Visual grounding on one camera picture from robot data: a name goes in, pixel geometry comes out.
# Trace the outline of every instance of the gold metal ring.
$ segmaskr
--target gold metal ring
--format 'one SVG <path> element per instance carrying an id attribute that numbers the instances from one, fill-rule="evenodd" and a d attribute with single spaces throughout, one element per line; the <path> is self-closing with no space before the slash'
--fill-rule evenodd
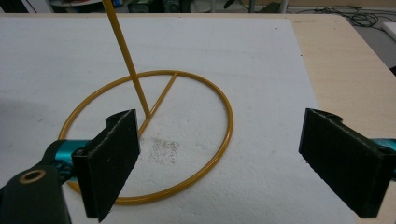
<path id="1" fill-rule="evenodd" d="M 227 125 L 227 130 L 226 133 L 224 134 L 223 141 L 216 152 L 216 154 L 213 156 L 213 158 L 203 167 L 201 170 L 199 170 L 196 174 L 192 175 L 188 179 L 180 182 L 179 184 L 174 185 L 173 187 L 169 189 L 164 189 L 161 191 L 158 191 L 156 193 L 148 194 L 148 195 L 142 195 L 142 196 L 136 196 L 136 197 L 119 197 L 116 200 L 116 204 L 122 204 L 122 205 L 132 205 L 132 204 L 142 204 L 142 203 L 152 203 L 159 201 L 160 199 L 172 196 L 176 193 L 181 192 L 183 189 L 186 189 L 187 187 L 191 186 L 193 183 L 198 181 L 200 178 L 202 178 L 205 174 L 207 174 L 219 161 L 221 156 L 224 154 L 224 151 L 226 150 L 228 144 L 230 143 L 231 136 L 233 134 L 233 111 L 231 109 L 230 102 L 228 101 L 227 97 L 225 94 L 219 89 L 215 84 L 210 82 L 209 80 L 197 76 L 192 73 L 187 73 L 187 72 L 182 72 L 182 71 L 174 71 L 174 70 L 159 70 L 159 71 L 150 71 L 150 72 L 144 72 L 137 74 L 138 78 L 141 77 L 152 77 L 152 76 L 172 76 L 171 80 L 169 81 L 168 85 L 165 87 L 163 93 L 161 94 L 160 98 L 158 99 L 157 103 L 154 105 L 154 107 L 151 108 L 150 114 L 148 117 L 146 117 L 146 120 L 143 122 L 142 126 L 139 128 L 139 135 L 143 133 L 147 125 L 149 124 L 150 119 L 153 117 L 154 113 L 156 112 L 157 108 L 161 104 L 164 96 L 166 93 L 169 91 L 171 88 L 172 84 L 174 83 L 175 79 L 180 76 L 180 77 L 187 77 L 187 78 L 192 78 L 197 81 L 200 81 L 206 86 L 208 86 L 212 91 L 214 91 L 218 97 L 222 100 L 222 102 L 225 105 L 225 109 L 227 112 L 227 117 L 228 117 L 228 125 Z M 58 139 L 65 139 L 67 136 L 67 133 L 70 129 L 70 126 L 73 124 L 74 120 L 76 117 L 81 113 L 81 111 L 90 103 L 92 102 L 95 98 L 103 94 L 104 92 L 119 86 L 120 84 L 130 81 L 131 77 L 123 77 L 120 78 L 116 81 L 113 81 L 101 89 L 97 90 L 90 96 L 88 96 L 84 101 L 82 101 L 76 109 L 69 115 L 67 118 L 66 122 L 64 123 L 64 126 L 62 127 L 60 133 L 59 133 L 59 138 Z M 77 182 L 68 182 L 68 185 L 75 191 L 80 192 L 79 186 Z"/>
<path id="2" fill-rule="evenodd" d="M 44 175 L 46 175 L 45 170 L 29 171 L 28 173 L 21 176 L 20 183 L 21 184 L 30 184 L 30 183 L 36 182 L 37 180 L 43 178 Z"/>

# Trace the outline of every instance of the cable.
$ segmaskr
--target cable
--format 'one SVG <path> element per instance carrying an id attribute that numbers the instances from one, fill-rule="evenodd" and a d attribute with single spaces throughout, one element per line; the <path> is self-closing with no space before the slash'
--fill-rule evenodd
<path id="1" fill-rule="evenodd" d="M 248 9 L 248 7 L 246 7 L 246 6 L 244 5 L 244 3 L 242 2 L 242 0 L 239 0 L 239 3 L 241 4 L 242 7 L 244 7 L 245 9 Z"/>
<path id="2" fill-rule="evenodd" d="M 227 9 L 235 0 L 228 0 L 225 4 L 224 4 L 224 9 Z"/>
<path id="3" fill-rule="evenodd" d="M 352 26 L 373 28 L 385 32 L 382 28 L 375 27 L 379 19 L 383 18 L 388 21 L 395 21 L 388 16 L 396 17 L 396 12 L 386 10 L 362 9 L 360 7 L 316 7 L 296 12 L 296 14 L 313 12 L 314 14 L 335 14 L 345 17 Z"/>
<path id="4" fill-rule="evenodd" d="M 30 4 L 29 0 L 26 0 L 26 2 L 27 2 L 27 4 L 29 4 L 29 6 L 33 9 L 33 11 L 34 11 L 35 13 L 37 13 L 37 11 L 36 11 L 35 8 L 32 6 L 32 4 Z"/>

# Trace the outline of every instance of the vertical rod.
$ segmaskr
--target vertical rod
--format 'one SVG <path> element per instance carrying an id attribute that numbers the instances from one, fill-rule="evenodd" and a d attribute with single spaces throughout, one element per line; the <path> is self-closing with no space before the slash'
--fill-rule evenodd
<path id="1" fill-rule="evenodd" d="M 248 13 L 254 13 L 254 6 L 256 6 L 255 0 L 248 1 Z"/>
<path id="2" fill-rule="evenodd" d="M 216 0 L 211 0 L 210 1 L 210 12 L 211 13 L 216 13 Z"/>
<path id="3" fill-rule="evenodd" d="M 128 68 L 129 76 L 131 77 L 131 80 L 134 83 L 134 88 L 136 89 L 137 96 L 139 97 L 140 100 L 140 104 L 143 106 L 143 110 L 145 111 L 146 118 L 149 118 L 150 113 L 149 113 L 148 102 L 146 101 L 145 93 L 143 93 L 142 86 L 140 85 L 136 70 L 134 69 L 134 63 L 132 62 L 131 54 L 129 53 L 124 36 L 122 34 L 119 20 L 117 20 L 117 16 L 113 4 L 111 3 L 111 0 L 102 0 L 102 3 L 105 6 L 108 19 L 110 20 L 111 26 L 113 27 L 114 35 L 116 36 L 117 41 L 119 42 L 122 56 Z"/>
<path id="4" fill-rule="evenodd" d="M 285 14 L 288 9 L 288 4 L 289 0 L 282 0 L 282 2 L 280 2 L 279 13 Z"/>

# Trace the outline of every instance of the stain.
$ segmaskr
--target stain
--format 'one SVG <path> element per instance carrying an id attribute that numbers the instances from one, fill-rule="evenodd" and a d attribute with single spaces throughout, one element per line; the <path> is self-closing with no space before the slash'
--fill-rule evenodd
<path id="1" fill-rule="evenodd" d="M 162 165 L 173 165 L 177 160 L 179 147 L 178 142 L 154 138 L 149 159 Z"/>
<path id="2" fill-rule="evenodd" d="M 315 20 L 311 20 L 311 21 L 295 21 L 294 23 L 309 23 L 309 22 L 317 22 Z"/>

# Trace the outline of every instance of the floor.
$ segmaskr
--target floor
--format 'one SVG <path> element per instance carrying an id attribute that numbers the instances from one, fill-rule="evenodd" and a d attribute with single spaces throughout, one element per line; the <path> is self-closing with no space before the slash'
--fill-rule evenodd
<path id="1" fill-rule="evenodd" d="M 116 8 L 119 13 L 128 13 L 128 3 L 132 0 L 124 0 L 123 6 Z M 226 9 L 224 5 L 227 0 L 216 0 L 216 13 L 248 13 L 248 6 L 242 4 L 242 0 L 234 0 L 234 2 Z M 263 6 L 255 6 L 255 11 L 259 11 Z M 388 67 L 396 66 L 396 40 L 392 39 L 382 29 L 382 23 L 384 21 L 396 21 L 396 8 L 376 8 L 375 10 L 356 9 L 338 7 L 334 8 L 314 8 L 314 7 L 288 7 L 287 13 L 332 13 L 344 16 L 355 16 L 357 22 L 368 24 L 370 22 L 375 23 L 373 27 L 359 27 L 354 26 L 361 37 L 367 42 L 367 44 L 373 49 L 378 57 Z M 206 13 L 211 11 L 211 0 L 195 0 L 191 4 L 191 12 Z"/>

